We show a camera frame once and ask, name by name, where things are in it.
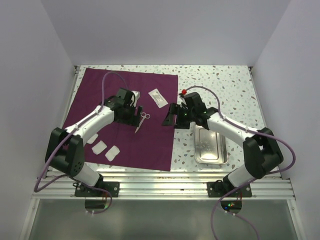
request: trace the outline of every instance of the maroon fabric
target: maroon fabric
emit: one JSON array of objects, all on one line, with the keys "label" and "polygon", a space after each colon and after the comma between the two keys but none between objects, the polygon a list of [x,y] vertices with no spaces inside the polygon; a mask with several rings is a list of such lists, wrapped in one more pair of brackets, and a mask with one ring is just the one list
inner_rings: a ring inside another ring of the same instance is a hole
[{"label": "maroon fabric", "polygon": [[[87,68],[82,82],[75,95],[64,127],[75,124],[91,113],[101,103],[102,78],[108,70]],[[177,101],[178,76],[154,73],[116,71],[126,81],[131,91],[139,91],[137,105],[143,106],[143,112],[150,114],[145,119],[137,133],[136,127],[113,122],[98,132],[98,138],[93,144],[84,147],[85,160],[90,163],[108,164],[122,167],[170,171],[174,128],[161,126],[169,105],[158,108],[148,94],[158,89],[170,104]],[[119,88],[125,88],[122,80],[115,74],[110,74],[105,80],[105,98],[116,95]],[[99,155],[92,147],[99,141],[107,145]],[[107,151],[116,145],[120,153],[109,162],[105,157]]]}]

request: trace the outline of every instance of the speckled table surface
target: speckled table surface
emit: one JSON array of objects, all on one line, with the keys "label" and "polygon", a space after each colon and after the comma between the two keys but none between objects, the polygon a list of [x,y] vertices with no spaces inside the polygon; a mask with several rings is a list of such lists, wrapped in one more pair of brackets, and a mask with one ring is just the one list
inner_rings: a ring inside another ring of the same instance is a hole
[{"label": "speckled table surface", "polygon": [[[221,111],[227,117],[247,126],[264,127],[251,75],[247,66],[227,65],[82,65],[72,93],[73,101],[86,68],[178,75],[179,91],[200,85],[213,90],[221,101]],[[215,98],[203,89],[196,90],[207,107],[216,107]],[[227,164],[201,164],[195,160],[194,126],[174,132],[171,172],[231,172],[244,164],[243,150],[226,139]],[[96,171],[154,172],[154,170],[89,163]]]}]

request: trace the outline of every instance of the white wall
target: white wall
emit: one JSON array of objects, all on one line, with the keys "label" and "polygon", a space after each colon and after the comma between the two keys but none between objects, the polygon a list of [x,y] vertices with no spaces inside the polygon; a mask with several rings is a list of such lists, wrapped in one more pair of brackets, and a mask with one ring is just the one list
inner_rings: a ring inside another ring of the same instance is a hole
[{"label": "white wall", "polygon": [[[253,68],[268,127],[296,151],[296,165],[284,175],[310,240],[320,234],[319,12],[319,0],[291,0]],[[284,165],[290,161],[286,152]]]},{"label": "white wall", "polygon": [[18,239],[73,66],[39,0],[0,1],[0,239]]},{"label": "white wall", "polygon": [[290,0],[42,0],[74,64],[249,65]]}]

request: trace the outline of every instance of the rectangular tray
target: rectangular tray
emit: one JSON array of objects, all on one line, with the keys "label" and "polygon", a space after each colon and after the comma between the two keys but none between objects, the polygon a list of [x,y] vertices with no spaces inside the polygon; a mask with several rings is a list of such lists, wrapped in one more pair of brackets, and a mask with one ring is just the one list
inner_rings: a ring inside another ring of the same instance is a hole
[{"label": "rectangular tray", "polygon": [[226,138],[201,126],[194,128],[195,160],[201,164],[226,164]]}]

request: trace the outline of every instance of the white scissors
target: white scissors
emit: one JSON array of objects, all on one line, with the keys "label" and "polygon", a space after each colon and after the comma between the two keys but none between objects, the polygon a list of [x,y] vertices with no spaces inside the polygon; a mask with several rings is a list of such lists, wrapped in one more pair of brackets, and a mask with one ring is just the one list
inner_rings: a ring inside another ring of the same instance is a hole
[{"label": "white scissors", "polygon": [[142,123],[144,122],[145,119],[149,119],[150,118],[150,114],[146,114],[145,112],[142,112],[141,113],[141,117],[142,117],[142,120],[140,121],[139,123],[139,126],[136,128],[135,132],[138,132],[139,128],[141,127]]}]

